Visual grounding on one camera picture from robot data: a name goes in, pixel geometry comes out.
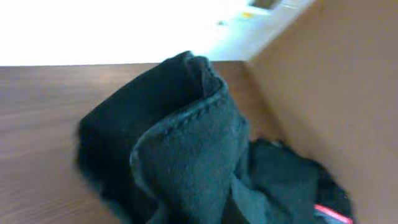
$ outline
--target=dark green cloth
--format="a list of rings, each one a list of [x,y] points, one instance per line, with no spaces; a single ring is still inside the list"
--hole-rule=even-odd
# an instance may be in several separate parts
[[[314,211],[323,201],[351,215],[319,164],[249,142],[227,84],[190,52],[122,87],[78,134],[79,168],[130,223],[326,223]]]

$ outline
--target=clothing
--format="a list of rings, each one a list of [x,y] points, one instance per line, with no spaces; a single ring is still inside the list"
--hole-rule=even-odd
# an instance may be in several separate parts
[[[227,84],[190,52],[122,87],[78,133],[79,168],[131,223],[332,224],[316,204],[352,218],[321,165],[249,142]]]

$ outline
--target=dark fabric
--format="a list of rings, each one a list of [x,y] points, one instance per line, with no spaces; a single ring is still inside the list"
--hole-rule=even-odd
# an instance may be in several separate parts
[[[190,52],[122,87],[78,134],[80,170],[129,223],[327,223],[316,203],[351,216],[319,164],[249,143],[227,84]]]

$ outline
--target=black cloth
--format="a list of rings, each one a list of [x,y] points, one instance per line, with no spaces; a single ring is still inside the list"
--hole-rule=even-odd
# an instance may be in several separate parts
[[[225,81],[190,52],[140,75],[81,121],[77,164],[129,223],[329,223],[349,199],[316,162],[249,142]]]

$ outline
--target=wooden surface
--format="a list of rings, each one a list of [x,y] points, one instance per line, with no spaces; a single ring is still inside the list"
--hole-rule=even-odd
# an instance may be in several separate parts
[[[119,223],[73,166],[76,124],[153,66],[0,67],[0,223]],[[252,137],[279,137],[243,64],[215,67]]]

